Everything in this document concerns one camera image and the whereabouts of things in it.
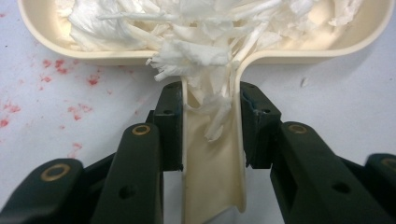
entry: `red stain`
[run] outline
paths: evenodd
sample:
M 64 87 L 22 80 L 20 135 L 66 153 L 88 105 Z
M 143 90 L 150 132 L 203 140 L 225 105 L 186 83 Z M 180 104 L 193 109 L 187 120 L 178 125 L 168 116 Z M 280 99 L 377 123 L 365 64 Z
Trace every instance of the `red stain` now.
M 52 65 L 52 62 L 50 60 L 44 60 L 43 65 L 44 65 L 44 67 L 48 68 Z
M 73 106 L 69 106 L 69 108 L 67 108 L 67 111 L 70 113 L 73 113 L 74 119 L 75 120 L 79 120 L 81 119 L 81 116 L 78 113 L 78 109 L 73 107 Z
M 9 124 L 9 121 L 7 119 L 2 119 L 0 120 L 0 128 L 4 128 Z
M 55 68 L 58 71 L 58 73 L 61 75 L 65 75 L 68 72 L 67 69 L 64 68 L 64 60 L 63 59 L 55 61 Z
M 67 112 L 72 113 L 75 120 L 81 119 L 81 112 L 88 113 L 91 111 L 93 111 L 92 107 L 84 104 L 78 104 L 78 107 L 69 106 L 69 108 L 67 108 Z
M 83 104 L 78 104 L 79 108 L 82 109 L 82 111 L 84 111 L 85 113 L 92 111 L 92 107 L 89 107 L 87 105 L 83 105 Z
M 90 83 L 91 86 L 95 86 L 99 82 L 100 76 L 97 74 L 90 75 L 90 78 L 87 79 L 88 83 Z
M 41 77 L 41 81 L 51 82 L 52 78 L 51 77 Z
M 82 145 L 80 143 L 73 143 L 73 148 L 76 150 L 82 149 Z
M 77 153 L 82 149 L 82 145 L 80 143 L 73 143 L 73 150 L 67 154 L 68 158 L 75 159 L 77 157 Z
M 18 111 L 21 111 L 21 108 L 18 105 L 12 105 L 11 103 L 8 103 L 8 105 L 4 105 L 3 109 L 7 110 L 9 113 L 16 113 Z
M 75 114 L 74 116 L 75 116 L 75 120 L 79 120 L 79 119 L 81 119 L 81 116 L 80 116 L 80 115 L 78 115 L 78 114 Z

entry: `white table surface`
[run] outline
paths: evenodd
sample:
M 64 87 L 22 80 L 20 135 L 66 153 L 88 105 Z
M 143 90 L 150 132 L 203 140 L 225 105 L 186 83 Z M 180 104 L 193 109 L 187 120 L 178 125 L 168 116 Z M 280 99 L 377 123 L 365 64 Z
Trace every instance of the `white table surface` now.
M 52 52 L 26 29 L 16 1 L 0 4 L 0 31 L 0 208 L 46 161 L 88 166 L 113 153 L 123 130 L 143 122 L 162 87 L 177 81 L 156 82 L 146 66 L 96 66 Z M 393 15 L 366 49 L 318 64 L 250 66 L 243 80 L 283 121 L 310 125 L 337 155 L 364 164 L 372 153 L 396 154 L 395 37 Z M 283 223 L 269 172 L 246 174 L 245 214 L 230 209 L 210 223 Z M 180 178 L 165 174 L 165 223 L 180 222 Z

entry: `metal grommet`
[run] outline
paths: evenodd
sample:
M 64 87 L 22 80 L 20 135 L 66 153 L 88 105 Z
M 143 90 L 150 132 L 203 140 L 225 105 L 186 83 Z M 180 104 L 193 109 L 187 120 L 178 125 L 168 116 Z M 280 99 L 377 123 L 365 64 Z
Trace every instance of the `metal grommet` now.
M 291 124 L 289 126 L 289 131 L 291 131 L 292 133 L 306 133 L 308 132 L 308 130 L 299 124 Z
M 396 160 L 393 158 L 385 158 L 381 163 L 396 173 Z
M 59 172 L 56 172 L 56 174 L 51 173 L 51 172 L 55 172 L 55 170 L 57 170 L 57 169 L 60 169 L 60 173 Z M 47 170 L 45 170 L 41 174 L 41 179 L 46 182 L 54 181 L 54 180 L 60 179 L 64 175 L 67 175 L 67 173 L 69 173 L 69 171 L 70 171 L 69 165 L 64 164 L 64 163 L 58 163 L 58 164 L 51 166 Z
M 137 127 L 134 127 L 132 129 L 132 133 L 134 135 L 143 135 L 143 134 L 149 133 L 150 130 L 151 129 L 150 129 L 150 127 L 148 125 L 144 125 L 143 124 L 143 125 L 139 125 Z

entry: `beige plastic tray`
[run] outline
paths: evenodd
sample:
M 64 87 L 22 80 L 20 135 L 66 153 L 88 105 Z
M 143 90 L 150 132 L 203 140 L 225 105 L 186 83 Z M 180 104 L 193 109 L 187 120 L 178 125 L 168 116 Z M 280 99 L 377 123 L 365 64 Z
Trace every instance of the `beige plastic tray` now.
M 59 21 L 54 0 L 18 0 L 21 16 L 32 35 L 62 55 L 101 65 L 144 64 L 155 51 L 72 50 L 60 36 L 67 35 L 70 23 Z M 345 55 L 372 43 L 387 26 L 395 0 L 365 0 L 361 11 L 346 29 L 335 32 L 330 26 L 315 31 L 305 42 L 293 43 L 278 50 L 263 50 L 246 58 L 246 63 L 315 63 Z M 332 0 L 321 1 L 311 13 L 319 23 L 332 16 Z

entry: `shredded white material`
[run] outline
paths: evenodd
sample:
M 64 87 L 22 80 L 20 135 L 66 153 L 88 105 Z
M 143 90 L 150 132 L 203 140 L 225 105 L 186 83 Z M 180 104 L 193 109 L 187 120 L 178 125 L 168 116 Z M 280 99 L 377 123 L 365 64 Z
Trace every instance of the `shredded white material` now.
M 74 0 L 56 1 L 82 50 L 158 50 L 148 60 L 159 70 L 155 79 L 186 78 L 199 103 L 186 108 L 210 117 L 205 137 L 215 141 L 231 110 L 230 77 L 238 65 L 315 29 L 308 14 L 320 0 L 76 0 L 71 13 Z M 362 0 L 333 1 L 329 24 L 340 26 L 353 20 Z

